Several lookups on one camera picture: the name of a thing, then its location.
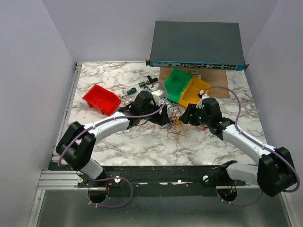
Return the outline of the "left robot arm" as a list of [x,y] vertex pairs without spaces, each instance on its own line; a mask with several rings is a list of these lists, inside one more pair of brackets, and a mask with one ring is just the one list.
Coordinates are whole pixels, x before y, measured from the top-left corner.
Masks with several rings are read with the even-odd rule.
[[101,186],[105,181],[103,167],[91,157],[95,144],[138,125],[143,119],[157,125],[167,124],[167,96],[164,90],[141,91],[134,101],[105,119],[88,124],[73,122],[56,146],[58,162],[64,160],[73,170],[87,175],[93,186]]

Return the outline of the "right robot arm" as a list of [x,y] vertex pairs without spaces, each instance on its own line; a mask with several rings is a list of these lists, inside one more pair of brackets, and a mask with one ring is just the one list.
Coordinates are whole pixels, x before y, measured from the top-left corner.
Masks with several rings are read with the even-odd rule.
[[221,184],[229,185],[234,180],[249,182],[270,197],[288,192],[293,185],[300,186],[289,150],[270,146],[242,131],[233,120],[222,116],[215,98],[205,98],[199,105],[189,104],[179,120],[184,124],[206,126],[214,136],[237,147],[255,162],[255,166],[229,164],[218,173]]

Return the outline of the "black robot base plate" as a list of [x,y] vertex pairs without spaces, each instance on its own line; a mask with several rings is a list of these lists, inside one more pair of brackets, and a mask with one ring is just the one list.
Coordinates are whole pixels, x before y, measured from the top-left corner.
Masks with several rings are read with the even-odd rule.
[[72,174],[76,189],[88,192],[93,202],[106,198],[206,196],[223,194],[234,200],[236,188],[257,184],[257,166],[229,161],[220,166],[105,166],[101,176],[92,180],[67,165],[48,168],[54,173]]

